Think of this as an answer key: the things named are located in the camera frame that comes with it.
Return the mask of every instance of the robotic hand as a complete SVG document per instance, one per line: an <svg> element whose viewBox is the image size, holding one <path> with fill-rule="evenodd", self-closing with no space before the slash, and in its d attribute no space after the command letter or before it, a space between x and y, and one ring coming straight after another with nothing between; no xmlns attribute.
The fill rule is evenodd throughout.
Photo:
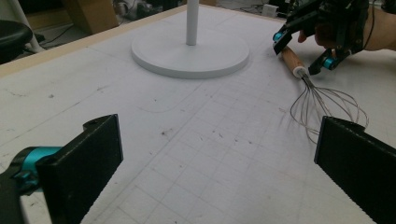
<svg viewBox="0 0 396 224"><path fill-rule="evenodd" d="M301 6L292 3L286 23L274 34L274 50L278 54L285 48L293 33L303 30L311 36L317 24L330 24L335 31L335 47L326 49L310 65L309 73L318 74L322 66L333 70L347 56L363 50L368 7L368 0L309 0Z"/></svg>

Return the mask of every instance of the white lamp base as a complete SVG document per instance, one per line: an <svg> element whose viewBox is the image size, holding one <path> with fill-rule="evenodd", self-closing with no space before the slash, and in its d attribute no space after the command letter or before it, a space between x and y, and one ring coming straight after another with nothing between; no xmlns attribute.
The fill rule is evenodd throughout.
<svg viewBox="0 0 396 224"><path fill-rule="evenodd" d="M186 29L165 25L137 37L134 60L151 72L179 78L229 75L248 63L248 44L235 36L198 29L197 44L186 44Z"/></svg>

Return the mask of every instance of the white pole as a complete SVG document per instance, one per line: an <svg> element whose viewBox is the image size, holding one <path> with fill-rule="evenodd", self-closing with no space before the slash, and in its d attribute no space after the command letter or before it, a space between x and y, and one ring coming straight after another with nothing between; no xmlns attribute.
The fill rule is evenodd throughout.
<svg viewBox="0 0 396 224"><path fill-rule="evenodd" d="M197 44L198 7L199 7L199 0L188 0L186 44L190 46L195 46Z"/></svg>
<svg viewBox="0 0 396 224"><path fill-rule="evenodd" d="M14 8L14 12L17 14L18 19L24 23L25 25L27 25L30 29L32 29L32 27L30 27L29 21L26 19L26 16L22 10L22 7L20 5L20 2L18 2L18 0L11 0L9 1L9 3L12 5L12 7ZM41 46L38 44L37 39L35 38L35 35L33 35L32 40L30 41L30 45L32 46L32 51L35 53L38 53L40 51L44 51L43 48L41 48Z"/></svg>

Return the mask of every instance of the whisk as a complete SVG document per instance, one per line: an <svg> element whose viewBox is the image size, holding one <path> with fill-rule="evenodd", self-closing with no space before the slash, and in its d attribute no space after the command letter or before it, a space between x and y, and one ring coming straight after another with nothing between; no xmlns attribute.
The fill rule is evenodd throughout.
<svg viewBox="0 0 396 224"><path fill-rule="evenodd" d="M316 87L309 78L304 64L289 47L282 50L282 57L294 76L305 84L304 91L290 108L290 115L305 127L310 141L316 143L313 136L318 136L323 116L348 119L354 123L360 122L364 128L367 128L369 118L355 98L342 91Z"/></svg>

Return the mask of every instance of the white table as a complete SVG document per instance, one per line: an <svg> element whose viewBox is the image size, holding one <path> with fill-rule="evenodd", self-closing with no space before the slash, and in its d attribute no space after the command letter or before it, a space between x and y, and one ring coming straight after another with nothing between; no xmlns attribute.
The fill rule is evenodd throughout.
<svg viewBox="0 0 396 224"><path fill-rule="evenodd" d="M176 8L0 66L0 172L25 147L63 146L84 122L119 114L124 161L82 223L373 223L290 118L303 84L273 52L280 22L200 7L199 26L249 44L247 66L226 77L162 77L133 61L136 36L185 17ZM312 39L290 46L307 64L322 52ZM313 77L355 96L366 132L394 147L395 59L362 52ZM23 202L32 223L50 223L40 193Z"/></svg>

